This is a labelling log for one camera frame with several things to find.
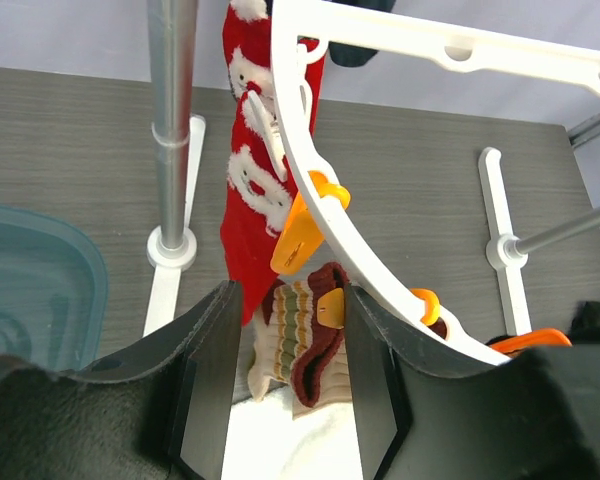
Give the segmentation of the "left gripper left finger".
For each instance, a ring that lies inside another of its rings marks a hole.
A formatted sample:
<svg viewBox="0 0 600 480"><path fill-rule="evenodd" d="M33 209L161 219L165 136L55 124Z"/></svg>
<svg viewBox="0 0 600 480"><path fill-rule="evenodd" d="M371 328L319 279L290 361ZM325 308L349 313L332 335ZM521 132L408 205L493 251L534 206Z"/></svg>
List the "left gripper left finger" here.
<svg viewBox="0 0 600 480"><path fill-rule="evenodd" d="M221 476L241 336L242 289L220 283L188 312L77 376L123 391L145 459L164 459L170 479Z"/></svg>

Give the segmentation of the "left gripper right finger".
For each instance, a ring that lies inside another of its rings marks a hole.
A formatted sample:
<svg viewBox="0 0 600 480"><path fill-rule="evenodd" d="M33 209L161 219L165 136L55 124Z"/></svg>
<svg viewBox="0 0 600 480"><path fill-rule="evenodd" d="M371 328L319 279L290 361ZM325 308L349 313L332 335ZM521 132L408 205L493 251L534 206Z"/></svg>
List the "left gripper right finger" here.
<svg viewBox="0 0 600 480"><path fill-rule="evenodd" d="M507 479L496 389L505 365L445 346L345 290L345 337L366 479Z"/></svg>

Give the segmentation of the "beige striped sock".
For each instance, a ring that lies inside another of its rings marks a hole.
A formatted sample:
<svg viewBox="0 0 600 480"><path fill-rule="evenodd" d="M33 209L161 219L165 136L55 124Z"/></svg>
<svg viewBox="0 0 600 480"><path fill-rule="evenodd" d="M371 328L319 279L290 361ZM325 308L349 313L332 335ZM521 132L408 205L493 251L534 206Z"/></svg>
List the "beige striped sock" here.
<svg viewBox="0 0 600 480"><path fill-rule="evenodd" d="M272 381L292 384L295 362L308 348L308 300L299 282L278 281L254 313L254 361L247 376L254 400L263 399Z"/></svg>
<svg viewBox="0 0 600 480"><path fill-rule="evenodd" d="M346 272L336 262L324 264L307 277L311 339L291 371L294 419L331 404L351 401L344 339L347 282Z"/></svg>

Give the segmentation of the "black white-striped sock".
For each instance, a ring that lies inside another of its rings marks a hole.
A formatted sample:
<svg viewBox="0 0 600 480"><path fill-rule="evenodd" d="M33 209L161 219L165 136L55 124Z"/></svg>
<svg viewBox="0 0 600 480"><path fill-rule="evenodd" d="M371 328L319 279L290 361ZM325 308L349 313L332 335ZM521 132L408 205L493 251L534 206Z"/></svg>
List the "black white-striped sock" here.
<svg viewBox="0 0 600 480"><path fill-rule="evenodd" d="M600 479L600 347L354 368L368 479ZM73 375L0 356L0 479L216 479L232 390L227 362L194 351Z"/></svg>

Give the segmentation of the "red santa sock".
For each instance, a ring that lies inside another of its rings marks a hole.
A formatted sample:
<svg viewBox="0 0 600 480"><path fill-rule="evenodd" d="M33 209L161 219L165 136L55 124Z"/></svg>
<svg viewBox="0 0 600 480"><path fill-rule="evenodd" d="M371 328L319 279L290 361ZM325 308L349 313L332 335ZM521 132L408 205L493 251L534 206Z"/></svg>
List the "red santa sock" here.
<svg viewBox="0 0 600 480"><path fill-rule="evenodd" d="M277 126L270 64L271 1L231 1L222 40L236 100L227 164L227 198L220 238L229 279L241 284L247 325L278 274L270 268L279 235L297 193L290 173L277 173L260 125ZM255 95L264 120L249 102Z"/></svg>

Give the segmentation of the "white round clip hanger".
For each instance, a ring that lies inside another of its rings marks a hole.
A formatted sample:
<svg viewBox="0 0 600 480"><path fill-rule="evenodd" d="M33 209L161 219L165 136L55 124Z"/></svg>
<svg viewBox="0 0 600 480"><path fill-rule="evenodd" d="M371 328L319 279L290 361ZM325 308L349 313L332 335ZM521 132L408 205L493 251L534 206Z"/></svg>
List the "white round clip hanger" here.
<svg viewBox="0 0 600 480"><path fill-rule="evenodd" d="M548 203L553 213L583 208L584 186L556 157L566 151L554 127L418 111L396 125L367 112L360 166L389 190L376 204L398 237L414 276L396 275L350 219L347 191L309 132L301 70L318 51L301 37L413 56L461 74L494 71L573 85L600 96L600 51L368 11L325 1L277 2L271 68L276 114L290 169L315 226L349 277L399 323L426 336L442 321L447 349L486 364L504 354L475 339L480 322L516 335L563 321L581 300L600 299L600 209L554 229L552 242L582 235L587 254L558 252L537 267L515 254L511 216Z"/></svg>

